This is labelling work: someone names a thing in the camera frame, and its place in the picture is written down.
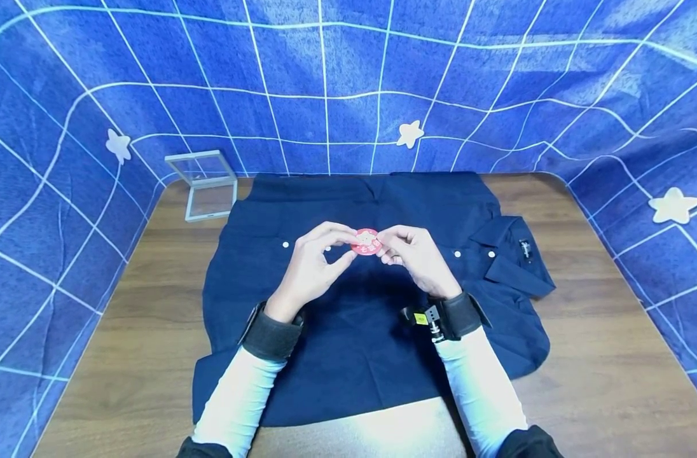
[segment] round badge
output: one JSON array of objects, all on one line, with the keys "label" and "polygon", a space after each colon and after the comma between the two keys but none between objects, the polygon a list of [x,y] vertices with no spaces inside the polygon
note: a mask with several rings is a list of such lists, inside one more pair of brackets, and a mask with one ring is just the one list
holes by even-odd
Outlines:
[{"label": "round badge", "polygon": [[371,228],[363,228],[356,232],[356,237],[361,242],[359,245],[351,245],[350,249],[356,251],[362,256],[371,256],[376,254],[382,247],[382,242],[377,240],[376,231]]}]

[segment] white star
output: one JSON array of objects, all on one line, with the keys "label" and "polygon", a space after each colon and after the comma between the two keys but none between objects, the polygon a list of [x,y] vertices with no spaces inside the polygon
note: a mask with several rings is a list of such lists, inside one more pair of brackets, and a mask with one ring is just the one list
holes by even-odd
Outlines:
[{"label": "white star", "polygon": [[109,136],[109,140],[107,140],[107,143],[104,145],[107,146],[109,151],[117,156],[117,160],[119,161],[120,165],[124,164],[125,159],[132,159],[130,150],[127,149],[127,145],[130,144],[130,137],[127,135],[117,135],[117,133],[112,129],[107,129],[107,135]]},{"label": "white star", "polygon": [[407,145],[407,149],[412,149],[412,146],[415,145],[415,141],[423,135],[425,135],[425,131],[420,129],[420,120],[412,124],[402,124],[399,126],[399,140],[397,140],[397,146],[405,144]]},{"label": "white star", "polygon": [[680,225],[689,222],[689,211],[697,206],[697,197],[685,197],[680,188],[670,188],[664,197],[649,200],[649,207],[656,210],[654,222],[676,221]]}]

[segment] blue backdrop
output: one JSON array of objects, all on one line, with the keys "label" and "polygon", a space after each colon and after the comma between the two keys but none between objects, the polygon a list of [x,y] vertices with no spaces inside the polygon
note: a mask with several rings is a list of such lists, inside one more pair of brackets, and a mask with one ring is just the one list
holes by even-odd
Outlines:
[{"label": "blue backdrop", "polygon": [[697,386],[697,206],[648,204],[697,198],[697,0],[0,0],[0,456],[34,449],[162,158],[206,149],[555,174]]}]

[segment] transparent frame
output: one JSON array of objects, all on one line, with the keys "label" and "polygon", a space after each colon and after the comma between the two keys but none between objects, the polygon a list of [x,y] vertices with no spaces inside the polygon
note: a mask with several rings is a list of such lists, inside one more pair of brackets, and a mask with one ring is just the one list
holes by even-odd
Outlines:
[{"label": "transparent frame", "polygon": [[[207,159],[207,158],[217,158],[221,165],[223,165],[224,169],[219,170],[218,172],[224,172],[226,176],[224,177],[214,177],[214,178],[208,178],[205,176],[204,172],[204,178],[193,178],[193,177],[188,177],[183,170],[179,169],[176,167],[176,163],[183,162],[183,161],[188,161],[188,160],[194,160],[198,166],[199,169],[200,164],[198,162],[198,159]],[[186,216],[185,219],[187,222],[192,223],[194,221],[202,221],[205,219],[212,219],[212,218],[224,218],[229,216],[229,213],[231,213],[231,208],[234,206],[234,202],[237,201],[237,175],[234,173],[234,170],[229,167],[229,164],[226,162],[226,159],[224,156],[221,154],[221,151],[218,149],[210,150],[210,151],[201,151],[200,153],[186,153],[186,154],[179,154],[179,155],[167,155],[165,156],[165,162],[170,165],[171,168],[175,170],[177,174],[180,175],[180,177],[188,183],[190,189],[188,192],[188,203],[186,204]],[[199,190],[202,189],[209,189],[209,188],[218,188],[220,186],[231,186],[232,187],[232,192],[231,192],[231,207],[228,211],[222,211],[222,212],[208,212],[208,213],[203,213],[200,215],[193,215],[191,212],[193,211],[193,200],[194,200],[194,194],[198,192]]]}]

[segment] wooden table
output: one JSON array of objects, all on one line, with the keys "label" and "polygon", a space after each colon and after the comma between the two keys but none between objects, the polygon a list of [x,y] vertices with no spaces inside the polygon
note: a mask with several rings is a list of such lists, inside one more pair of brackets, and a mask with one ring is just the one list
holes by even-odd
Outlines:
[{"label": "wooden table", "polygon": [[[697,392],[569,192],[550,175],[484,180],[526,219],[558,286],[535,305],[550,356],[514,382],[530,422],[569,457],[697,457]],[[160,199],[36,457],[169,457],[190,433],[193,365],[209,353],[201,288],[224,221],[186,223],[187,196],[174,183]],[[438,398],[263,428],[251,456],[462,457],[453,409]]]}]

